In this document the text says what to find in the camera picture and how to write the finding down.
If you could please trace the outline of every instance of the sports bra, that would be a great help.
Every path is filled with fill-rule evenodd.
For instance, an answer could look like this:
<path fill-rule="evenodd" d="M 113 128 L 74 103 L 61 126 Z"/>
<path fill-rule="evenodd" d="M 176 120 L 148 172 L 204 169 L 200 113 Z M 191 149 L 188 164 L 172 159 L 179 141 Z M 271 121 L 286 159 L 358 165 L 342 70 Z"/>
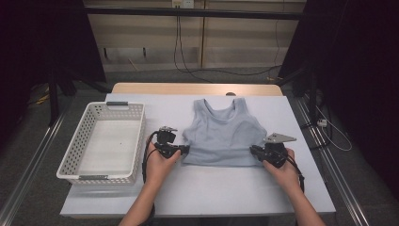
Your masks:
<path fill-rule="evenodd" d="M 183 131 L 190 153 L 185 164 L 203 166 L 261 166 L 249 151 L 262 146 L 266 130 L 247 111 L 244 98 L 233 99 L 225 109 L 215 110 L 205 99 L 194 101 L 194 120 Z"/>

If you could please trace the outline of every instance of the basket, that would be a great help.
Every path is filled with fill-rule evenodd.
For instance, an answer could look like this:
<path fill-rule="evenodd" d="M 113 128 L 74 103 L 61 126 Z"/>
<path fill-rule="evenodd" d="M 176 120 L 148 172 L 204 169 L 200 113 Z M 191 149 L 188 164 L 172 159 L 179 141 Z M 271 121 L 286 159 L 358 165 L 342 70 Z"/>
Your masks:
<path fill-rule="evenodd" d="M 144 127 L 144 104 L 88 104 L 56 176 L 78 185 L 132 184 Z"/>

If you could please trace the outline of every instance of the basket handle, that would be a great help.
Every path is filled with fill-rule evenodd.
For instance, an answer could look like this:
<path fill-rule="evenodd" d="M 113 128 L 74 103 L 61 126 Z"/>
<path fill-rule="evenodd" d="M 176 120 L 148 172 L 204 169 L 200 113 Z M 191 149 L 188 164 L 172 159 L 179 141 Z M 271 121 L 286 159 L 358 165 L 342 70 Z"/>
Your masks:
<path fill-rule="evenodd" d="M 79 180 L 108 180 L 108 175 L 81 175 Z"/>
<path fill-rule="evenodd" d="M 105 104 L 110 110 L 129 110 L 127 102 L 107 102 Z"/>
<path fill-rule="evenodd" d="M 111 105 L 128 105 L 127 102 L 107 102 L 106 103 L 107 106 L 111 106 Z"/>

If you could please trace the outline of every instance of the wall socket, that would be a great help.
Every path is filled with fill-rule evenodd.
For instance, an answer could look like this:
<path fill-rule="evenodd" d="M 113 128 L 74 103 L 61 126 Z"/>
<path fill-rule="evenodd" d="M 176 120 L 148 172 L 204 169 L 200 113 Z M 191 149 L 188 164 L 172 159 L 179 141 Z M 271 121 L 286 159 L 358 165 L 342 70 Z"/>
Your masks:
<path fill-rule="evenodd" d="M 172 0 L 173 8 L 194 8 L 194 0 Z"/>

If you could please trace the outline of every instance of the wall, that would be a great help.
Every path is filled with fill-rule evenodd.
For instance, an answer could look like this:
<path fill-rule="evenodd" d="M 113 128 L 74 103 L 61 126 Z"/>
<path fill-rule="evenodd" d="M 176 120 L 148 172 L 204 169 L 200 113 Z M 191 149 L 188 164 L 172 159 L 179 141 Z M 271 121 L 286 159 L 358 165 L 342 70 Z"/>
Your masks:
<path fill-rule="evenodd" d="M 301 12 L 305 1 L 195 1 L 195 8 Z M 171 1 L 86 0 L 86 5 L 130 8 L 170 8 Z M 104 69 L 129 71 L 172 69 L 176 17 L 89 15 L 103 54 Z M 184 61 L 189 68 L 270 67 L 280 65 L 295 33 L 297 21 L 181 18 Z M 183 67 L 177 44 L 176 61 Z"/>

